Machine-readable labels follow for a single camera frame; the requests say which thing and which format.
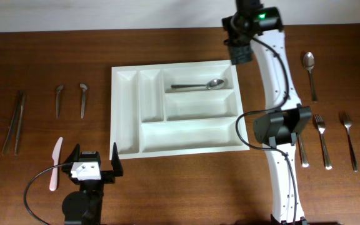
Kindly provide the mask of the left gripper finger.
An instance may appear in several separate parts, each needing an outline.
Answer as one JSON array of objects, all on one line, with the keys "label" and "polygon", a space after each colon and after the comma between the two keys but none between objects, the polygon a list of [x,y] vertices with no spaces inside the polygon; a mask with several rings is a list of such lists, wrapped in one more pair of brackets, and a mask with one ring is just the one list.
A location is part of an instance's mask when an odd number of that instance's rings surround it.
[{"label": "left gripper finger", "polygon": [[113,144],[113,147],[112,147],[111,166],[112,166],[112,170],[115,175],[123,175],[124,174],[123,166],[121,164],[121,161],[120,161],[120,158],[118,155],[118,147],[117,147],[116,142]]},{"label": "left gripper finger", "polygon": [[76,144],[71,154],[64,161],[64,164],[78,162],[79,155],[80,155],[80,145]]}]

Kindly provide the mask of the steel spoon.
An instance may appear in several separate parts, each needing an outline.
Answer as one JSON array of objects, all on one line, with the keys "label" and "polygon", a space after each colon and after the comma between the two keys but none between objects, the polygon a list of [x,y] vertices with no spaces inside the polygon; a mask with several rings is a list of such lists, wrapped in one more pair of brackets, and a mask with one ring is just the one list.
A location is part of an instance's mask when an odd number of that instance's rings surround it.
[{"label": "steel spoon", "polygon": [[317,94],[316,94],[316,89],[314,87],[313,73],[312,73],[312,70],[313,70],[314,65],[315,65],[315,60],[314,60],[314,56],[313,56],[313,54],[311,52],[307,52],[304,55],[304,57],[302,59],[302,65],[304,66],[304,68],[309,73],[309,82],[310,82],[310,87],[311,87],[312,101],[317,102],[318,97],[317,97]]},{"label": "steel spoon", "polygon": [[206,84],[173,84],[171,85],[172,89],[181,89],[181,88],[201,88],[204,87],[208,90],[217,90],[221,89],[225,85],[225,81],[222,79],[212,79]]}]

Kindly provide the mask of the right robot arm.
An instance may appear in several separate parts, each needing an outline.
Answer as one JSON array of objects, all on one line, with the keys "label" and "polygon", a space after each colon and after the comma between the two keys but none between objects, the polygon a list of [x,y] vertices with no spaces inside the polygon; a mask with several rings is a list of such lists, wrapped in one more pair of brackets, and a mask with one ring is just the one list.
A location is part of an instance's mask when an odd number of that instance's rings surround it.
[{"label": "right robot arm", "polygon": [[222,19],[225,45],[233,65],[257,59],[264,86],[265,108],[254,112],[258,149],[267,157],[273,205],[271,224],[307,224],[296,178],[299,135],[312,113],[295,90],[286,56],[285,31],[276,7],[237,0],[234,15]]}]

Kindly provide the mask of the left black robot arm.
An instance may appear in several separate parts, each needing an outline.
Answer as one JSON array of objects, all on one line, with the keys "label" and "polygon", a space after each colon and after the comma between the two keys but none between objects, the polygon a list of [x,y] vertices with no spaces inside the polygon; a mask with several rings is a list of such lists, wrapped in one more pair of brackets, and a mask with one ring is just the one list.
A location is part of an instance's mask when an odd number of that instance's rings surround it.
[{"label": "left black robot arm", "polygon": [[75,146],[62,167],[62,172],[79,186],[62,202],[65,224],[101,223],[104,186],[114,184],[116,177],[124,175],[116,145],[112,147],[111,166],[111,170],[102,171],[99,152],[81,152],[80,145]]}]

